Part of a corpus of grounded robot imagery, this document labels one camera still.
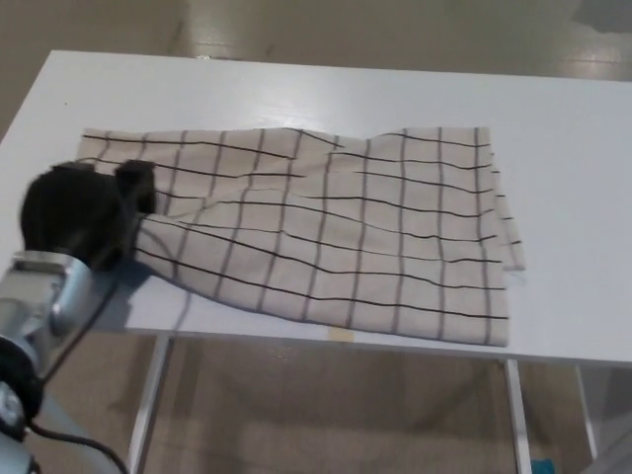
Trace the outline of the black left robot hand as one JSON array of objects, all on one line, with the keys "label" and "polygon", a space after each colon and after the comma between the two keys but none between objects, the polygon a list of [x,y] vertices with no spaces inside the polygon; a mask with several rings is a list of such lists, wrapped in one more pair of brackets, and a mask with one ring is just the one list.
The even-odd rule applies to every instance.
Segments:
[{"label": "black left robot hand", "polygon": [[152,163],[127,160],[111,174],[99,172],[94,159],[59,163],[26,191],[20,212],[24,247],[108,271],[132,254],[140,220],[156,204]]}]

